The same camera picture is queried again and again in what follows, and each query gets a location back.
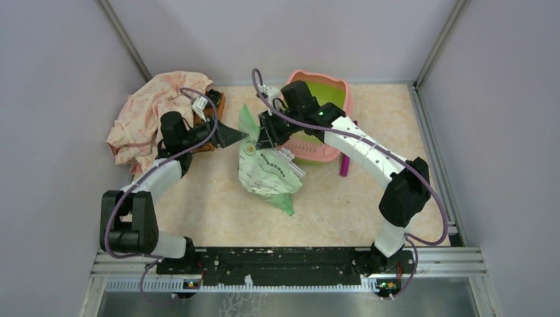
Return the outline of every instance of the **pink cloth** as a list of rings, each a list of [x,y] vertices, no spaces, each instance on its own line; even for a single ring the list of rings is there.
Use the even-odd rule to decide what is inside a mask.
[[[177,111],[192,126],[191,102],[179,92],[179,88],[206,92],[211,83],[201,73],[174,71],[155,76],[129,96],[107,137],[115,164],[132,164],[132,174],[146,172],[157,156],[157,143],[162,139],[160,117],[166,112]]]

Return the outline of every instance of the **marble-patterned surface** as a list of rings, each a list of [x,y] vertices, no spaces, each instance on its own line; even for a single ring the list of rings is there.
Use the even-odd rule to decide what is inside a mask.
[[[237,128],[247,104],[255,119],[265,106],[252,87],[216,87],[225,93],[223,122]],[[426,157],[405,85],[351,85],[352,118],[391,150],[407,158]],[[382,221],[382,190],[355,164],[338,175],[339,159],[301,165],[307,175],[293,195],[295,214],[249,194],[237,178],[238,146],[198,153],[189,172],[156,204],[160,230],[189,236],[197,246],[369,246]],[[441,235],[442,221],[433,199],[410,224],[427,240]]]

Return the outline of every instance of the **gray wall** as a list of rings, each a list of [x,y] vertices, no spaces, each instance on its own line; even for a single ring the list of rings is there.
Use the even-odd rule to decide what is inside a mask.
[[[352,82],[412,81],[456,0],[111,0],[152,75],[202,71],[268,83],[295,69]]]
[[[0,314],[76,316],[127,174],[104,140],[142,81],[92,0],[2,1],[0,43]]]
[[[472,1],[422,88],[505,316],[558,316],[560,2]]]

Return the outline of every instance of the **pink plastic basket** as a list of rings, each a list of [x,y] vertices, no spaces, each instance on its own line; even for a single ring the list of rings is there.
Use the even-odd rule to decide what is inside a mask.
[[[297,70],[292,73],[286,85],[293,81],[304,81],[308,84],[311,94],[317,97],[319,104],[333,102],[352,115],[353,99],[350,86],[346,81],[319,73]],[[321,143],[317,138],[298,132],[282,147],[289,149],[297,159],[306,162],[330,162],[338,157],[340,151]]]

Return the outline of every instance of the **plastic bag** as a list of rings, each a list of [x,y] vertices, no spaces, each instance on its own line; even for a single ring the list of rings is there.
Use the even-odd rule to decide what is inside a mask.
[[[256,149],[259,126],[247,105],[239,113],[239,130],[249,134],[239,144],[239,181],[247,191],[258,195],[282,209],[289,216],[294,214],[291,194],[301,187],[299,177],[283,162],[273,149]]]

